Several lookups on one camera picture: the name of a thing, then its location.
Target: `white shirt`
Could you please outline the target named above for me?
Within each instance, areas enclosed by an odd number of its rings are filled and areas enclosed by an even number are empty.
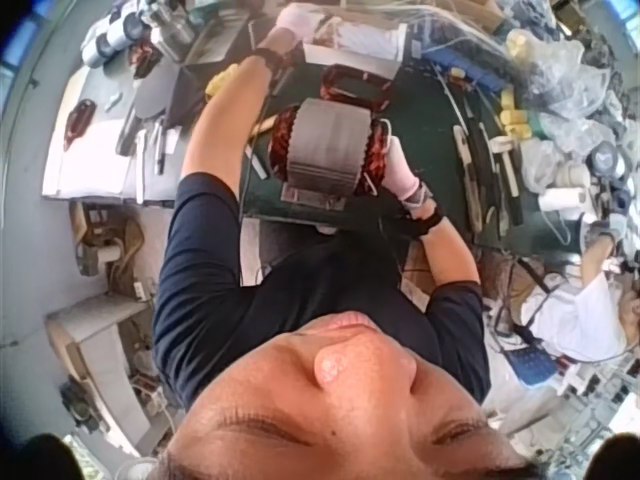
[[[579,279],[567,281],[558,274],[547,275],[544,282],[552,289],[560,286],[546,301],[547,294],[536,287],[522,305],[522,322],[526,324],[540,308],[531,332],[544,340],[545,348],[581,361],[605,360],[624,352],[627,339],[618,320],[619,283],[609,285],[604,273],[586,288]]]

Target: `nose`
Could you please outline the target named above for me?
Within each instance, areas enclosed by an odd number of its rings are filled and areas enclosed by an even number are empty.
[[[337,416],[360,438],[405,431],[416,360],[392,338],[366,327],[318,351],[316,380]]]

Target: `copper coil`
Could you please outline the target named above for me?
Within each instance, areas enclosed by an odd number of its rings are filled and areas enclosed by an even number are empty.
[[[287,176],[287,155],[289,153],[289,142],[291,141],[291,130],[298,113],[300,105],[292,105],[285,108],[276,117],[271,144],[269,146],[269,160],[271,170],[276,178],[283,182],[288,180]],[[362,173],[354,190],[354,195],[377,194],[377,190],[382,185],[384,173],[387,165],[388,132],[383,122],[377,119],[371,120],[371,134],[367,144]]]
[[[377,88],[379,90],[378,97],[362,98],[341,89],[338,84],[347,78]],[[391,80],[347,65],[331,65],[327,67],[322,75],[320,97],[324,100],[347,103],[356,107],[366,108],[374,113],[380,113],[387,108],[391,101]]]

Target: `lips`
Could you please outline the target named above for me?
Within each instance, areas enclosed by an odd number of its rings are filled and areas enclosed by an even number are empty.
[[[318,330],[338,330],[354,327],[365,327],[375,332],[381,331],[380,328],[378,328],[378,326],[365,314],[353,311],[338,313],[332,316],[332,318],[327,319],[326,323],[323,322],[316,328]]]

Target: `navy t-shirt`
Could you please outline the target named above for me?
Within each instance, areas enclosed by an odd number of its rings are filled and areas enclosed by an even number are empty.
[[[153,355],[185,408],[225,368],[283,332],[356,310],[479,402],[489,390],[480,286],[438,287],[426,314],[377,274],[376,258],[336,238],[293,254],[259,286],[240,286],[238,202],[218,178],[178,187],[153,319]]]

